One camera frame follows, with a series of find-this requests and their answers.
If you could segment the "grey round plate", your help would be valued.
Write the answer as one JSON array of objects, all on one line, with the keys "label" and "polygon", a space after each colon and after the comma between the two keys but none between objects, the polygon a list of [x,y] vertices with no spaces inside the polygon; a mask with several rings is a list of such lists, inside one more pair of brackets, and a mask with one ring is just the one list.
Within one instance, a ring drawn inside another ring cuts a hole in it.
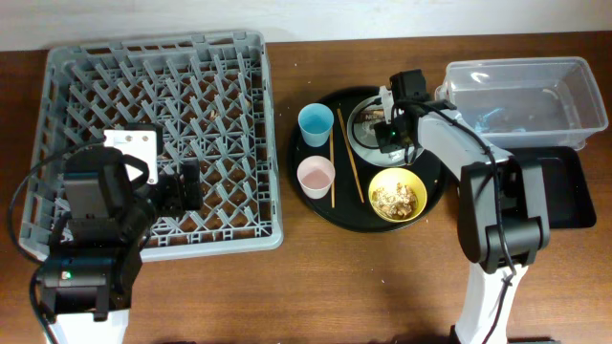
[{"label": "grey round plate", "polygon": [[367,122],[356,122],[356,116],[363,110],[389,110],[391,103],[383,105],[381,95],[369,97],[360,102],[351,112],[347,120],[347,134],[353,150],[366,162],[379,167],[400,167],[412,164],[421,153],[422,149],[409,148],[406,153],[404,149],[391,153],[382,153],[377,148],[377,140],[374,125],[384,120],[372,120]]}]

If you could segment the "wooden chopstick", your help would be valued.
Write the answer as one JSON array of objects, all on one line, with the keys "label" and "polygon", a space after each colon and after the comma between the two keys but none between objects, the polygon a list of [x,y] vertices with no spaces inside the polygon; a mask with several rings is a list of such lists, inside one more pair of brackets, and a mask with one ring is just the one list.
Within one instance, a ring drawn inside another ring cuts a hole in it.
[{"label": "wooden chopstick", "polygon": [[332,165],[332,178],[331,178],[331,207],[336,207],[336,192],[335,192],[335,177],[336,177],[336,169],[335,169],[335,148],[334,148],[334,128],[332,126],[330,135],[329,135],[329,160]]},{"label": "wooden chopstick", "polygon": [[347,130],[346,130],[346,126],[345,126],[345,122],[343,120],[343,115],[342,115],[342,111],[340,108],[337,108],[337,115],[339,117],[339,126],[340,126],[340,131],[343,137],[343,141],[344,141],[344,145],[347,151],[347,156],[349,159],[349,163],[351,166],[351,170],[352,170],[352,174],[353,174],[353,178],[354,178],[354,182],[356,185],[356,188],[358,190],[358,195],[360,197],[361,203],[364,204],[364,197],[363,197],[363,193],[362,193],[362,189],[361,189],[361,183],[360,183],[360,179],[359,179],[359,173],[355,164],[355,160],[354,160],[354,156],[353,156],[353,151],[348,139],[348,134],[347,134]]}]

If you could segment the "blue plastic cup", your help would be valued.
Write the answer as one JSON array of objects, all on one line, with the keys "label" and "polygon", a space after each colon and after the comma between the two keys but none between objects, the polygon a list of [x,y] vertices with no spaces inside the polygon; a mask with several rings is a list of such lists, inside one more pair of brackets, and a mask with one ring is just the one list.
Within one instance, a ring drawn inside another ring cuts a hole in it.
[{"label": "blue plastic cup", "polygon": [[322,146],[329,139],[333,125],[332,110],[321,103],[308,104],[298,114],[302,138],[311,147]]}]

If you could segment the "yellow bowl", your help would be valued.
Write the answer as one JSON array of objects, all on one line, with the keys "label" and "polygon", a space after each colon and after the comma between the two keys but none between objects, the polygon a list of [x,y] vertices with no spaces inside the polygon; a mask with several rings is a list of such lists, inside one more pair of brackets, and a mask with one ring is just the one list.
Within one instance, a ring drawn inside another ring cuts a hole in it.
[{"label": "yellow bowl", "polygon": [[[372,193],[379,187],[394,187],[397,183],[407,184],[416,194],[418,205],[415,212],[411,215],[410,218],[406,220],[392,220],[384,217],[380,212],[378,212],[374,206],[371,204],[372,201]],[[388,221],[390,223],[406,223],[412,220],[415,220],[419,215],[421,215],[427,204],[427,191],[426,186],[422,182],[422,180],[412,171],[409,171],[404,168],[386,168],[380,171],[370,182],[368,187],[368,198],[369,202],[374,209],[375,213],[381,217],[383,220]]]}]

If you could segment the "food scraps and rice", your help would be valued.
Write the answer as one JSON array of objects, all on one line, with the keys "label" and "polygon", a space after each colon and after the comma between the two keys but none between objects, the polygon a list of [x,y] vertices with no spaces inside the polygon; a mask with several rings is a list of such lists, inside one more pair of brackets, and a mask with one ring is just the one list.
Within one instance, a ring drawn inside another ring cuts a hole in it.
[{"label": "food scraps and rice", "polygon": [[371,204],[386,218],[406,220],[415,212],[418,201],[407,184],[397,183],[394,187],[377,188],[372,193]]}]

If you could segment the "pink plastic cup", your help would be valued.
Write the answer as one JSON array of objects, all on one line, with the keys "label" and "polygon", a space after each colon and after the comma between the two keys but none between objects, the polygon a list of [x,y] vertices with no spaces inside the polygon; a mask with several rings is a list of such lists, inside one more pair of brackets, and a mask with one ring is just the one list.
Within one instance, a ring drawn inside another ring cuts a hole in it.
[{"label": "pink plastic cup", "polygon": [[296,176],[304,194],[317,200],[330,190],[332,173],[330,160],[322,156],[312,156],[298,165]]}]

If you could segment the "gold snack wrapper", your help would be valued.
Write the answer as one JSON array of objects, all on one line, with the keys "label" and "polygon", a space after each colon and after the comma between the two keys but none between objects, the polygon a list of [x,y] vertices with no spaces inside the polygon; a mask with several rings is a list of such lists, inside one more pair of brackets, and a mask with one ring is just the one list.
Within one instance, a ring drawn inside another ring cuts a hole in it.
[{"label": "gold snack wrapper", "polygon": [[356,116],[356,122],[385,120],[384,110],[363,110]]}]

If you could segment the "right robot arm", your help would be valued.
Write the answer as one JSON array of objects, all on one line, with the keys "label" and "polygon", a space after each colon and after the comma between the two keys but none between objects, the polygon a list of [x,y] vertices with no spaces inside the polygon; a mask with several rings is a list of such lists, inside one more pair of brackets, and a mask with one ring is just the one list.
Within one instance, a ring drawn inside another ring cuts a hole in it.
[{"label": "right robot arm", "polygon": [[375,127],[380,150],[403,148],[408,164],[429,152],[459,182],[457,232],[470,273],[449,339],[505,343],[518,285],[550,241],[541,164],[480,136],[451,102],[432,100],[421,70],[389,81],[379,91],[385,114]]}]

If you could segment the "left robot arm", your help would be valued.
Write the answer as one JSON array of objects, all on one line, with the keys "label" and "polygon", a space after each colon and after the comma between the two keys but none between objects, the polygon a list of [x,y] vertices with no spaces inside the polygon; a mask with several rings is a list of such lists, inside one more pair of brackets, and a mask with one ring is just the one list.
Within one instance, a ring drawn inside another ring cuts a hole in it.
[{"label": "left robot arm", "polygon": [[199,163],[160,174],[162,148],[161,126],[131,124],[64,152],[70,209],[57,220],[50,253],[30,284],[49,342],[122,342],[151,227],[202,206]]}]

